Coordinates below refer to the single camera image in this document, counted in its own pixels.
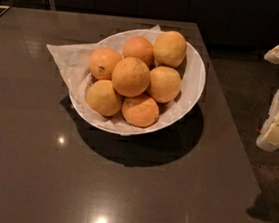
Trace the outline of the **orange left with stem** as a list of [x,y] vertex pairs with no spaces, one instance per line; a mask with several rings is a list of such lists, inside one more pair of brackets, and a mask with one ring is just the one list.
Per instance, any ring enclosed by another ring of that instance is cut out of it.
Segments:
[[97,80],[109,80],[113,69],[122,60],[122,56],[114,49],[108,47],[100,48],[91,54],[89,58],[89,69],[91,75]]

